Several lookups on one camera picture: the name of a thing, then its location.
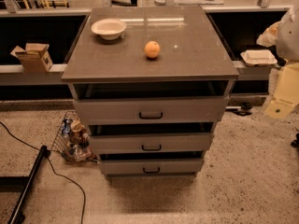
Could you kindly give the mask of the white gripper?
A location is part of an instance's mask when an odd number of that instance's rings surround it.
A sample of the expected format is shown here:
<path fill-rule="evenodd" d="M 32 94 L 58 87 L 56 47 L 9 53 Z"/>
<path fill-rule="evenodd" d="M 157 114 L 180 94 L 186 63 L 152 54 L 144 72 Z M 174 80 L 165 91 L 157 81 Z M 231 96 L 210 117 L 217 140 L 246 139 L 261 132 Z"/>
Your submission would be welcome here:
<path fill-rule="evenodd" d="M 299 63 L 287 64 L 279 71 L 274 97 L 264 113 L 272 119 L 285 119 L 299 104 Z"/>

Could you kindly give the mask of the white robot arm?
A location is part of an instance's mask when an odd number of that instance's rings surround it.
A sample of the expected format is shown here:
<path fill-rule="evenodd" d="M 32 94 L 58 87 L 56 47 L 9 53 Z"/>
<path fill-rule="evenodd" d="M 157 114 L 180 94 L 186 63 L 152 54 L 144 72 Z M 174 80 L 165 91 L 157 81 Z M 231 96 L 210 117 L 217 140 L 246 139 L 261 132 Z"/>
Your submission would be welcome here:
<path fill-rule="evenodd" d="M 286 118 L 299 105 L 299 6 L 292 6 L 280 21 L 270 25 L 257 44 L 276 46 L 277 56 L 287 62 L 278 71 L 278 81 L 264 113 L 273 119 Z"/>

